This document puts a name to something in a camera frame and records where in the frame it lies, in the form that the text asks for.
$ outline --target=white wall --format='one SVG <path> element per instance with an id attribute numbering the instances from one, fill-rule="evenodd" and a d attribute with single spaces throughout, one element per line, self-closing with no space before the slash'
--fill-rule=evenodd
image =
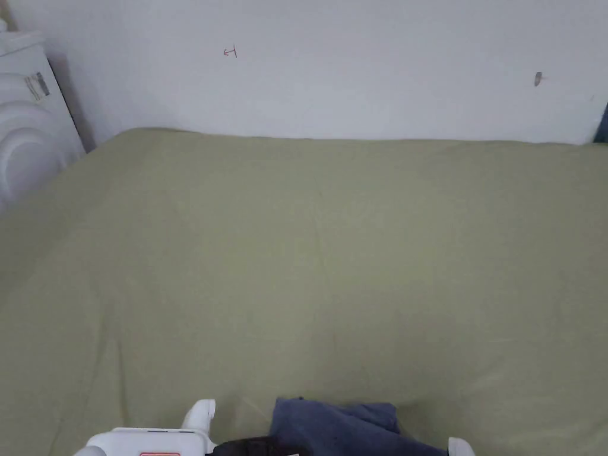
<path id="1" fill-rule="evenodd" d="M 136 126 L 581 143 L 608 101 L 606 0 L 5 2 L 89 147 Z"/>

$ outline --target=pencil mark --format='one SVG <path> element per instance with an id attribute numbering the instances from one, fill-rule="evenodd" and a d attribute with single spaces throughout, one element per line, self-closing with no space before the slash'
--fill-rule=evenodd
<path id="1" fill-rule="evenodd" d="M 234 57 L 236 58 L 237 57 L 237 47 L 234 44 L 232 45 L 232 50 L 224 49 L 224 55 L 228 55 L 231 52 L 234 52 Z"/>

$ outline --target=white robot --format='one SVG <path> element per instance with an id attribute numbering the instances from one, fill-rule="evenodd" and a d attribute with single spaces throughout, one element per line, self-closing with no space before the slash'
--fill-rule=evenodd
<path id="1" fill-rule="evenodd" d="M 94 435 L 74 456 L 202 456 L 213 452 L 209 438 L 215 401 L 203 399 L 190 409 L 181 429 L 117 427 Z"/>

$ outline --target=label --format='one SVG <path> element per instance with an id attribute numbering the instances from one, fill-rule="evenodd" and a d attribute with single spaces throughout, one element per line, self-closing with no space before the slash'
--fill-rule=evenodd
<path id="1" fill-rule="evenodd" d="M 42 73 L 35 73 L 23 78 L 26 86 L 30 89 L 30 93 L 34 101 L 40 103 L 45 97 L 50 95 L 49 87 L 46 85 Z"/>

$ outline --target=bed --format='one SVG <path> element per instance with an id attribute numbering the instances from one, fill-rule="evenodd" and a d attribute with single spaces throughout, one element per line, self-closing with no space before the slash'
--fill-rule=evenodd
<path id="1" fill-rule="evenodd" d="M 605 145 L 125 132 L 0 219 L 0 453 L 304 396 L 601 454 L 607 233 Z"/>

